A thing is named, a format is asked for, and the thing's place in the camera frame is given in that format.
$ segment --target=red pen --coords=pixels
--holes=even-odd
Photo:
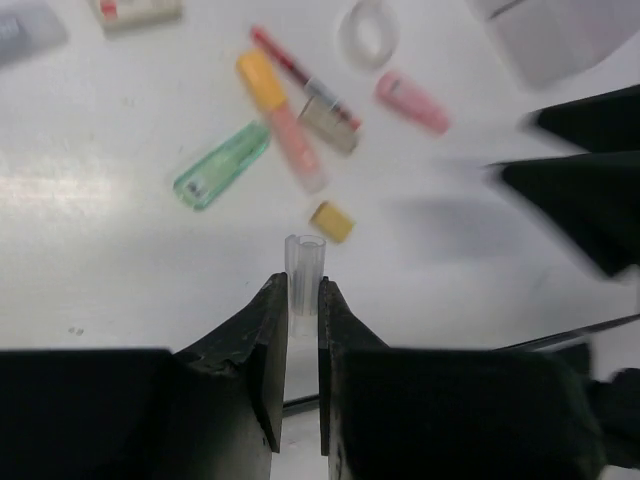
[[[276,60],[289,72],[289,74],[302,85],[302,89],[307,92],[308,95],[322,99],[322,101],[331,107],[343,120],[348,122],[352,129],[357,130],[360,127],[362,122],[354,117],[353,114],[340,103],[338,97],[333,95],[319,80],[305,72],[291,55],[273,41],[264,28],[255,25],[251,27],[251,38],[262,47],[271,58]]]

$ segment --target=transparent ring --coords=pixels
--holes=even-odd
[[[373,27],[377,48],[363,38],[363,29]],[[375,70],[389,61],[398,46],[398,26],[393,11],[381,0],[360,0],[340,28],[347,59],[356,66]]]

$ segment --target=pink tube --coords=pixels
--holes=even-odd
[[[406,76],[390,71],[376,85],[376,96],[406,117],[438,134],[451,126],[449,117],[422,88]]]
[[[266,112],[266,115],[271,123],[271,131],[278,139],[291,169],[304,189],[309,193],[322,190],[327,179],[320,166],[320,160],[293,116],[289,103],[284,102]]]

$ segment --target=white table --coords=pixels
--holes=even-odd
[[[1,0],[9,4],[12,0]],[[488,185],[492,162],[571,147],[518,130],[526,112],[638,82],[636,38],[594,70],[530,93],[463,0],[392,2],[389,66],[447,106],[431,138],[372,101],[381,72],[346,64],[335,39],[350,2],[186,0],[184,19],[107,39],[84,2],[51,1],[64,47],[0,71],[0,346],[178,350],[283,270],[283,243],[312,233],[325,199],[358,224],[326,273],[391,344],[494,347],[628,315],[632,279],[603,282],[521,202]],[[276,145],[203,213],[171,183],[188,152],[258,117],[234,70],[265,25],[364,119],[315,198]],[[304,104],[285,80],[293,107]],[[313,393],[315,348],[292,342],[287,398]]]

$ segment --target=orange cap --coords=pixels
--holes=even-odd
[[[240,55],[236,68],[262,110],[270,111],[287,101],[271,63],[259,49]]]

